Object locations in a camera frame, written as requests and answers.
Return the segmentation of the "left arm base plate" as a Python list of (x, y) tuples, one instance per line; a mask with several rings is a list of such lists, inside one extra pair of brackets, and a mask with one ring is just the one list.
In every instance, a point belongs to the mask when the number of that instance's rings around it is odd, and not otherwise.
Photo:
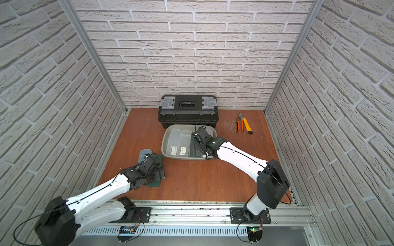
[(151, 210), (152, 207), (135, 207), (133, 209), (127, 209), (119, 220), (111, 221), (110, 223), (136, 223), (138, 220), (143, 223), (149, 223)]

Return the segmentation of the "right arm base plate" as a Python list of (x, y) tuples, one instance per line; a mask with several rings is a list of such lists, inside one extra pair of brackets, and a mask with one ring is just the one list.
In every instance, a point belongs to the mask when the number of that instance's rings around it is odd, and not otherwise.
[(264, 209), (260, 214), (254, 215), (246, 207), (243, 208), (230, 208), (230, 220), (232, 224), (239, 223), (263, 223), (271, 224), (270, 213), (268, 209)]

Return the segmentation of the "dark green translucent pencil case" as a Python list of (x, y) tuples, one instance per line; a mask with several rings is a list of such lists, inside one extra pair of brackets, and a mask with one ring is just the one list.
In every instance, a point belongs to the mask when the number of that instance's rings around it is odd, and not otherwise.
[[(159, 161), (160, 163), (163, 162), (163, 156), (162, 156), (162, 154), (159, 154), (159, 155), (157, 156), (157, 161)], [(158, 180), (158, 181), (151, 182), (151, 183), (148, 185), (148, 187), (149, 187), (149, 188), (158, 188), (160, 185), (161, 185), (161, 181)]]

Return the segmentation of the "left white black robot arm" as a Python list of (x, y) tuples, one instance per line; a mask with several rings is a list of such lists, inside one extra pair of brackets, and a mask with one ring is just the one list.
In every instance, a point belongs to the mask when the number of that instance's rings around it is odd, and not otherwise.
[(87, 192), (51, 200), (34, 228), (41, 244), (68, 246), (108, 222), (147, 222), (148, 211), (139, 211), (125, 193), (165, 179), (162, 160), (162, 155), (146, 154), (142, 162)]

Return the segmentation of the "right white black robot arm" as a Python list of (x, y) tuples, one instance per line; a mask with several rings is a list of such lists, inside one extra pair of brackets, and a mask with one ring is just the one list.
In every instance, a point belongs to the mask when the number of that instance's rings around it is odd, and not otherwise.
[(193, 137), (207, 158), (228, 162), (256, 182), (257, 193), (244, 205), (242, 221), (256, 222), (265, 209), (275, 209), (282, 198), (288, 195), (290, 184), (278, 161), (254, 157), (222, 137), (212, 137), (203, 127), (199, 127)]

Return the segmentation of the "clear rectangular pencil case barcode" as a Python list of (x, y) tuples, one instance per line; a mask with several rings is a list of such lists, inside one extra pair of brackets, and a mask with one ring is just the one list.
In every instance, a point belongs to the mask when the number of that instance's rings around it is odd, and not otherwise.
[(180, 144), (179, 144), (179, 156), (188, 157), (190, 153), (190, 143), (191, 143), (190, 130), (182, 130)]

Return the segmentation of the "clear pencil case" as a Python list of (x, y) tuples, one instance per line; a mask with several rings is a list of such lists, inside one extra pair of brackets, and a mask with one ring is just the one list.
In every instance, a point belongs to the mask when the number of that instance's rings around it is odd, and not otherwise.
[(178, 156), (179, 144), (182, 131), (180, 129), (171, 129), (167, 132), (166, 154), (169, 156)]
[(213, 131), (212, 131), (212, 130), (207, 129), (206, 132), (207, 132), (209, 135), (211, 135), (212, 137), (214, 137), (214, 134), (213, 134)]

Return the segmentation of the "grey-blue pencil case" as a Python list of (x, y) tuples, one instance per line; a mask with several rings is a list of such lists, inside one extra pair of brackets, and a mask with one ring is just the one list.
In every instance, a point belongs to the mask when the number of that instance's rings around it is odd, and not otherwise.
[(152, 154), (151, 149), (143, 149), (139, 153), (138, 164), (142, 163), (149, 155)]

